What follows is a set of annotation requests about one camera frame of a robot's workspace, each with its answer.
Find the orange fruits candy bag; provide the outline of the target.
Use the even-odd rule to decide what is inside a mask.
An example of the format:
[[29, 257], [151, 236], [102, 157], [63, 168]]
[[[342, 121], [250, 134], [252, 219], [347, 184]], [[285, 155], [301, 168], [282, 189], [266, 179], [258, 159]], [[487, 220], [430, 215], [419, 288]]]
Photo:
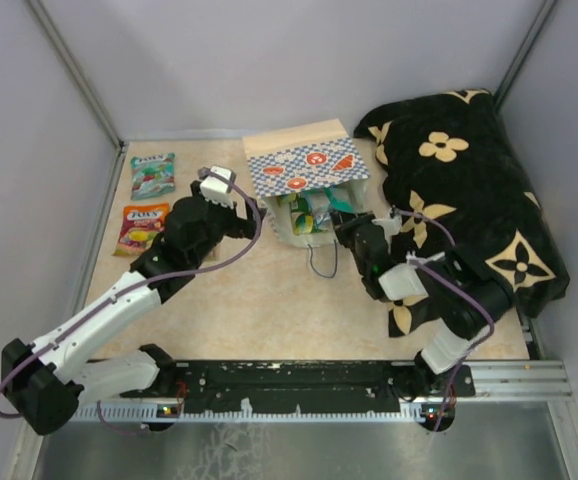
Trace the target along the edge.
[[168, 203], [126, 206], [113, 255], [132, 257], [146, 251], [163, 230], [169, 212]]

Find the green mint candy bag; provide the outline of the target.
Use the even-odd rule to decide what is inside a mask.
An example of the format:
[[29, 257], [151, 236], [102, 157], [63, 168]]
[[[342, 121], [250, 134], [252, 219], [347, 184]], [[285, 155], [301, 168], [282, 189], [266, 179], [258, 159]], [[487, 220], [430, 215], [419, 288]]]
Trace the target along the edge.
[[327, 188], [324, 193], [328, 199], [331, 209], [345, 213], [355, 212], [350, 194], [345, 188]]
[[175, 190], [175, 154], [134, 156], [131, 161], [132, 200], [145, 200]]

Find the checkered paper bag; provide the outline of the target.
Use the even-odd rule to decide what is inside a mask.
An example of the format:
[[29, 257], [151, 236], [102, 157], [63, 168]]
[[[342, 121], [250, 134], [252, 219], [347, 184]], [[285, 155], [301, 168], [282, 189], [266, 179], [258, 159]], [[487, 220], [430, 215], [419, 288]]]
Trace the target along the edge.
[[[297, 248], [332, 244], [335, 235], [326, 224], [330, 208], [327, 188], [345, 188], [355, 212], [364, 209], [370, 171], [342, 122], [331, 119], [302, 126], [247, 135], [243, 138], [247, 165], [257, 197], [271, 217], [278, 240]], [[287, 207], [277, 199], [303, 194], [324, 233], [294, 235]]]

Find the green lemon candy bag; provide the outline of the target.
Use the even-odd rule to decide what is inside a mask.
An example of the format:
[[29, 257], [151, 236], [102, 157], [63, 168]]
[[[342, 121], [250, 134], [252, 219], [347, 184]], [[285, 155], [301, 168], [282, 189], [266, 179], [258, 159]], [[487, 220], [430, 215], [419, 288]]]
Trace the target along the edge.
[[316, 219], [307, 198], [303, 194], [292, 193], [282, 195], [277, 199], [278, 205], [287, 207], [290, 214], [290, 224], [294, 235], [324, 233], [326, 227]]

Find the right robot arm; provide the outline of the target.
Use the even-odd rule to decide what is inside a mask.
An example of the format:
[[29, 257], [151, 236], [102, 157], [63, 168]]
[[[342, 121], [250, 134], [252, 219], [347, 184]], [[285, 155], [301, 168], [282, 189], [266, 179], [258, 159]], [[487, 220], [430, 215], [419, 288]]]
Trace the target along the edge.
[[369, 296], [404, 306], [421, 302], [425, 316], [440, 326], [432, 340], [414, 358], [405, 397], [451, 392], [455, 370], [471, 352], [490, 338], [495, 323], [514, 306], [511, 287], [471, 250], [453, 240], [428, 258], [408, 253], [397, 263], [390, 238], [400, 226], [396, 214], [377, 218], [370, 212], [331, 213], [338, 243], [353, 256]]

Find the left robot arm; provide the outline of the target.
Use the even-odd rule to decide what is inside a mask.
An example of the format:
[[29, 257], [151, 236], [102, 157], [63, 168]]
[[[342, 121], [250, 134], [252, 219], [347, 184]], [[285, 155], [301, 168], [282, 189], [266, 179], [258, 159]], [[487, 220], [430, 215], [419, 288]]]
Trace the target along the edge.
[[[133, 321], [159, 308], [197, 275], [226, 237], [247, 240], [262, 233], [265, 212], [247, 198], [247, 215], [200, 194], [178, 200], [163, 230], [100, 298], [53, 331], [26, 344], [14, 339], [1, 354], [0, 398], [39, 435], [63, 427], [89, 404], [128, 392], [163, 397], [177, 384], [175, 362], [154, 344], [123, 357], [95, 362], [93, 354]], [[0, 410], [0, 418], [5, 417]]]

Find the black floral pillow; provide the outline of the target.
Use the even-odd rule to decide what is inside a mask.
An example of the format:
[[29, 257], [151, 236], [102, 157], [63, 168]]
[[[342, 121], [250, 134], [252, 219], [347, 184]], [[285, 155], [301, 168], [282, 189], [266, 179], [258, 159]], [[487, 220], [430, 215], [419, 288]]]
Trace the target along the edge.
[[391, 240], [395, 262], [456, 243], [507, 282], [525, 317], [565, 296], [570, 276], [488, 90], [384, 104], [353, 135], [375, 142], [385, 200], [409, 213]]

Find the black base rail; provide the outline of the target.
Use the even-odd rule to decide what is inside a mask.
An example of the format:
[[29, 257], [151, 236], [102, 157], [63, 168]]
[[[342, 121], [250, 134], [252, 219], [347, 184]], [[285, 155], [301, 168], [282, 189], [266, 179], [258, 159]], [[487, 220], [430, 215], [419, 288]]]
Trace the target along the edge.
[[418, 360], [178, 362], [154, 387], [128, 399], [181, 400], [186, 413], [235, 413], [246, 400], [255, 414], [398, 412], [402, 401], [441, 398], [449, 373]]

